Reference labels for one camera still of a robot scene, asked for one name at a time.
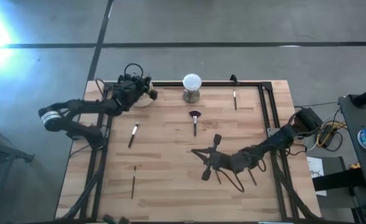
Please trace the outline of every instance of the gray floor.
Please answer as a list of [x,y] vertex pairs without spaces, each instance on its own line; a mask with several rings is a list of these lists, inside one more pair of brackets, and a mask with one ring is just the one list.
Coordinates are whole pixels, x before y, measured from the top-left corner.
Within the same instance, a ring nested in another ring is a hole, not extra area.
[[[106,0],[2,0],[0,20],[13,44],[96,43]],[[347,42],[366,41],[366,0],[178,1],[115,0],[105,42]],[[95,49],[7,49],[0,64],[0,132],[35,154],[17,162],[0,196],[0,223],[51,220],[71,146],[47,132],[43,106],[81,98]],[[366,47],[103,49],[96,77],[116,80],[127,63],[155,80],[288,80],[294,104],[337,101],[366,90]],[[338,108],[315,108],[322,118]],[[337,152],[356,162],[349,136]],[[346,211],[323,210],[341,220]]]

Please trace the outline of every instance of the wooden table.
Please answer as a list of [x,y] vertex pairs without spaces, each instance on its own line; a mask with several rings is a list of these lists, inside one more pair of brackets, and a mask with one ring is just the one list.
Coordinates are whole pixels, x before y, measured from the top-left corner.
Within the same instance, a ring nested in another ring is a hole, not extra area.
[[[285,124],[294,113],[288,83],[285,80],[271,82],[280,123]],[[237,111],[234,110],[233,89],[237,91]],[[182,100],[183,87],[156,90],[158,99],[149,106],[132,107],[129,113],[113,120],[99,219],[109,214],[145,222],[280,220],[269,154],[265,155],[266,172],[252,170],[258,186],[254,186],[248,172],[238,175],[245,188],[241,193],[222,174],[221,185],[214,172],[209,181],[201,180],[205,166],[190,152],[193,148],[211,146],[215,134],[222,135],[218,150],[227,154],[265,140],[257,88],[203,86],[200,100],[194,104]],[[95,83],[88,82],[85,100],[100,97]],[[193,136],[193,121],[189,116],[193,109],[202,112],[197,137]],[[80,118],[84,125],[95,124],[96,120],[96,114],[83,114]],[[140,122],[140,127],[128,149],[135,122]],[[86,144],[86,141],[75,141],[72,152]],[[303,148],[292,148],[293,152],[299,150]],[[70,158],[56,217],[65,214],[81,194],[89,158],[89,149]],[[306,155],[288,156],[288,162],[295,190],[311,211],[320,215]],[[134,166],[137,166],[136,185],[131,200]],[[227,174],[236,181],[231,172]],[[286,193],[284,199],[290,213]]]

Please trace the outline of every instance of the black metal frame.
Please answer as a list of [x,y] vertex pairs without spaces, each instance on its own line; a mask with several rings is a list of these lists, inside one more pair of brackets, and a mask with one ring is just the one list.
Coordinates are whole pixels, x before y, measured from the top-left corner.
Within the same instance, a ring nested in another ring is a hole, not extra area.
[[[152,84],[154,87],[165,87],[165,86],[183,87],[182,82],[153,82]],[[234,83],[232,81],[203,82],[203,84],[202,84],[202,86],[235,86],[235,85],[236,85],[236,83]],[[271,128],[271,125],[270,125],[268,110],[267,110],[267,105],[266,105],[265,90],[268,92],[269,98],[270,98],[270,106],[271,106],[271,112],[272,112],[273,120],[274,120],[274,127],[275,128],[280,127],[277,108],[276,108],[276,102],[275,102],[275,98],[274,98],[274,94],[273,94],[273,87],[271,85],[271,82],[240,82],[240,86],[257,87],[259,96],[260,96],[263,119],[264,119],[264,123],[265,123],[266,137],[268,137],[267,130]],[[109,94],[109,92],[110,92],[109,88],[105,88],[105,91],[103,93],[103,98],[106,98],[106,96]],[[104,118],[104,115],[99,114],[98,120],[97,120],[97,126],[99,128],[103,126],[103,118]],[[99,204],[100,204],[101,188],[102,188],[102,184],[103,184],[103,177],[104,177],[104,171],[105,171],[105,163],[106,163],[107,152],[108,152],[108,143],[110,140],[109,136],[110,136],[112,120],[113,120],[113,117],[111,117],[111,116],[109,116],[107,119],[105,146],[101,149],[101,159],[100,159],[100,163],[98,166],[98,170],[96,172],[98,174],[98,176],[94,175],[96,155],[97,155],[98,150],[92,149],[92,151],[91,151],[87,178],[85,181],[85,191],[82,194],[85,196],[83,199],[80,199],[83,201],[82,201],[82,203],[80,203],[80,206],[79,206],[80,207],[79,220],[83,220],[85,222],[87,222],[87,221],[95,222],[97,220],[98,208],[99,208]],[[272,160],[271,164],[272,164],[273,170],[274,170],[274,166],[278,165],[275,152],[271,152],[271,160]],[[289,166],[288,166],[288,160],[287,160],[285,154],[282,154],[282,156],[281,156],[281,163],[283,165],[283,172],[284,172],[285,176],[289,180],[289,183],[292,184],[291,174],[290,174]],[[283,189],[281,187],[281,182],[277,179],[274,171],[273,171],[273,175],[274,175],[274,181],[275,181],[275,185],[276,185],[279,211],[280,211],[281,219],[284,220],[288,217],[287,217],[286,207],[285,207],[285,203],[284,203]],[[95,184],[96,184],[96,190],[95,190],[95,198],[93,201],[93,210],[91,213],[91,217],[88,218],[87,217],[88,196],[89,196],[90,192],[93,190]],[[294,200],[291,197],[289,197],[289,199],[290,199],[290,206],[291,206],[293,218],[299,218],[298,208],[295,205]]]

